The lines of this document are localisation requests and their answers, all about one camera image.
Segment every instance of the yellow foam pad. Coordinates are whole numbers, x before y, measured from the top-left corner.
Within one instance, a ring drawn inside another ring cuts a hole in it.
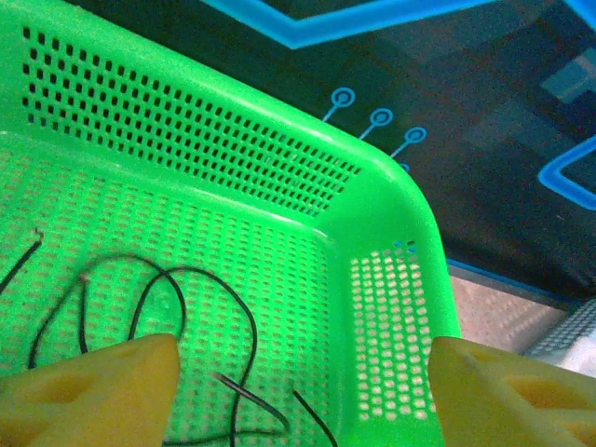
[[[0,379],[0,446],[159,446],[179,373],[158,334]]]
[[[591,377],[449,337],[428,376],[446,447],[596,447]]]

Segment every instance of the perforated plastic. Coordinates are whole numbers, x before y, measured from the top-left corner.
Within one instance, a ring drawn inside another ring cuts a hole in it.
[[[38,325],[90,258],[126,251],[228,281],[254,313],[248,387],[290,419],[283,439],[327,445],[294,386],[341,445],[437,445],[431,337],[457,335],[432,214],[413,181],[315,118],[60,2],[0,4],[0,271],[45,232],[0,296],[0,373],[21,371]],[[124,340],[155,274],[133,261],[90,276],[88,344]],[[168,436],[225,432],[250,331],[218,286],[180,274],[188,326]],[[39,350],[78,354],[76,292]],[[167,281],[138,335],[176,333]],[[274,428],[242,401],[239,428]]]

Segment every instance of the green plastic basket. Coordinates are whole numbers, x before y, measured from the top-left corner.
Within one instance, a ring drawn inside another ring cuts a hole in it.
[[[248,388],[288,416],[291,434],[242,445],[328,445],[292,386],[342,446],[442,444],[427,356],[432,337],[460,332],[436,223],[402,168],[81,8],[8,1],[0,12],[1,271],[36,227],[46,234],[0,296],[1,374],[24,370],[78,269],[135,252],[205,267],[253,311],[260,341]],[[126,339],[154,274],[121,261],[91,275],[90,349]],[[210,374],[239,380],[249,324],[216,284],[176,278],[189,320],[167,436],[224,433],[234,395]],[[139,336],[179,329],[162,282]],[[78,354],[76,295],[44,336],[39,364]],[[238,428],[278,422],[243,400]]]

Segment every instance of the blue circle marking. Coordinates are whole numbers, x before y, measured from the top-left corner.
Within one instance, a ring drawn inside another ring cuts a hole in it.
[[[332,104],[335,107],[349,107],[355,100],[356,93],[350,87],[339,87],[332,93]]]
[[[423,142],[427,138],[428,132],[425,128],[416,126],[408,129],[406,134],[403,136],[404,140],[409,144],[417,144]]]
[[[376,109],[371,113],[371,124],[377,128],[386,126],[393,121],[393,112],[385,107]]]

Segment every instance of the gray surface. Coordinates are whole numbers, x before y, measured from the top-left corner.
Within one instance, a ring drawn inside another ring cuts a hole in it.
[[[461,278],[452,278],[464,338],[521,353],[545,337],[568,313],[497,291]]]

